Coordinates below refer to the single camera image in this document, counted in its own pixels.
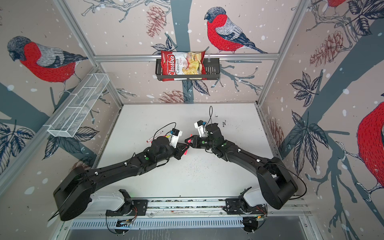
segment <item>chips bag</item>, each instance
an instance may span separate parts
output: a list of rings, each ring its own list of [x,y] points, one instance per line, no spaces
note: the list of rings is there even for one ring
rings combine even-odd
[[[203,65],[205,51],[170,52],[161,51],[161,68],[163,75],[206,74]],[[163,81],[186,80],[186,78],[164,78]]]

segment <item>bird head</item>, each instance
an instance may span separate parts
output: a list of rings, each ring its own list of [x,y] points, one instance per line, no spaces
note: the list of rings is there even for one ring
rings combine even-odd
[[[31,43],[31,40],[24,36],[14,37],[8,42],[7,48],[9,56],[12,58],[13,61],[17,59],[20,59],[21,61],[26,60],[26,57],[24,55],[24,47],[28,43]]]
[[[214,21],[214,19],[220,15],[220,14],[226,14],[224,8],[222,7],[213,7],[213,8],[210,8],[208,11],[207,11],[207,14],[205,15],[204,17],[204,20],[208,20],[209,23],[212,23]]]

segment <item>red bird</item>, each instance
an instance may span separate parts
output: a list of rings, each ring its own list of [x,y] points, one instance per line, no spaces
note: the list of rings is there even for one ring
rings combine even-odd
[[[218,52],[231,51],[235,53],[241,48],[251,48],[260,53],[266,53],[258,49],[243,33],[240,27],[236,26],[227,16],[224,8],[213,7],[207,11],[204,17],[208,20],[208,39],[218,48]]]
[[[344,154],[360,159],[376,178],[377,184],[371,190],[367,190],[359,182],[356,183],[367,192],[368,199],[365,201],[371,202],[372,192],[384,188],[384,102],[361,120],[357,138],[359,154],[351,154],[345,151],[341,142],[337,143],[341,144]]]
[[[36,77],[51,83],[63,83],[64,90],[59,95],[63,92],[69,93],[65,90],[65,81],[72,75],[76,76],[74,70],[79,62],[88,59],[60,48],[34,43],[23,36],[11,39],[7,48],[12,60],[19,59]]]

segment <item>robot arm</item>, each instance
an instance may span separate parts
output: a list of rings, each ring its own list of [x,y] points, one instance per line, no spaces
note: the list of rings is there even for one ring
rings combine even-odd
[[[100,188],[127,177],[149,172],[162,160],[169,160],[171,157],[180,160],[189,146],[178,143],[179,136],[180,134],[172,136],[172,146],[168,138],[158,137],[143,152],[120,163],[97,169],[73,169],[53,193],[61,220],[71,220],[80,215],[91,201],[90,195]]]
[[[186,139],[185,143],[192,148],[211,149],[217,157],[236,163],[253,173],[258,177],[264,199],[273,208],[280,209],[298,190],[296,182],[279,158],[259,157],[241,149],[235,143],[225,140],[217,123],[209,124],[205,129],[208,137],[194,135]],[[247,199],[246,195],[243,192],[241,196],[248,205],[251,205],[252,200]]]

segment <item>white wire basket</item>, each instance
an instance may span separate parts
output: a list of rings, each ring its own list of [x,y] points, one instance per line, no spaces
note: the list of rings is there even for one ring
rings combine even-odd
[[[52,123],[48,132],[54,137],[73,137],[89,111],[109,83],[104,73],[91,74],[85,85]]]

